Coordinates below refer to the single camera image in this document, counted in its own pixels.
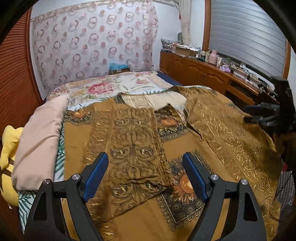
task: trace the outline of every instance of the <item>wooden cabinet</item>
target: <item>wooden cabinet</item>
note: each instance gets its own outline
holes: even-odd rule
[[[225,94],[229,79],[216,71],[208,70],[203,85]]]
[[[173,58],[169,60],[168,75],[179,83],[184,83],[184,72],[186,71],[186,59],[185,58]]]
[[[222,72],[218,67],[209,63],[161,52],[160,70],[182,85],[210,87],[230,98],[237,106],[259,104],[262,100],[274,103],[274,100],[266,93],[265,96],[259,94],[258,89],[243,79]]]
[[[196,61],[188,60],[186,71],[184,72],[183,81],[185,85],[204,85],[206,69],[196,64]]]

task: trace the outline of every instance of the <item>yellow plush toy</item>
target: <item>yellow plush toy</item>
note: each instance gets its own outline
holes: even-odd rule
[[[18,206],[18,193],[12,186],[11,173],[22,130],[23,127],[14,129],[12,126],[7,126],[2,135],[0,191],[3,198],[12,206]]]

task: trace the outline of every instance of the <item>pink polka dot curtain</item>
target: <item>pink polka dot curtain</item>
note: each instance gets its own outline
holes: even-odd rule
[[[34,55],[48,92],[108,74],[111,62],[152,70],[158,18],[152,1],[94,1],[34,19]]]

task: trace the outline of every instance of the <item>pink flower print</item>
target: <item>pink flower print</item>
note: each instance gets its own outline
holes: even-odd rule
[[[89,94],[111,94],[113,93],[112,85],[107,82],[92,85],[88,90]]]
[[[142,84],[142,85],[149,84],[149,82],[148,82],[147,80],[140,80],[140,79],[137,79],[137,80],[136,80],[136,83],[137,83],[137,84]]]
[[[142,72],[142,75],[144,76],[144,75],[152,75],[152,71],[143,71]]]
[[[69,93],[69,90],[66,89],[64,85],[56,87],[52,93]]]
[[[50,96],[47,97],[47,100],[46,101],[50,101],[56,97],[60,96],[60,94],[55,94],[55,93],[52,93],[50,94]]]

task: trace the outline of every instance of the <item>wooden wardrobe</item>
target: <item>wooden wardrobe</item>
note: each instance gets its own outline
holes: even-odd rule
[[[31,9],[0,45],[0,136],[7,125],[23,127],[41,98],[31,66],[29,27]],[[0,240],[23,240],[18,208],[9,208],[0,195]]]

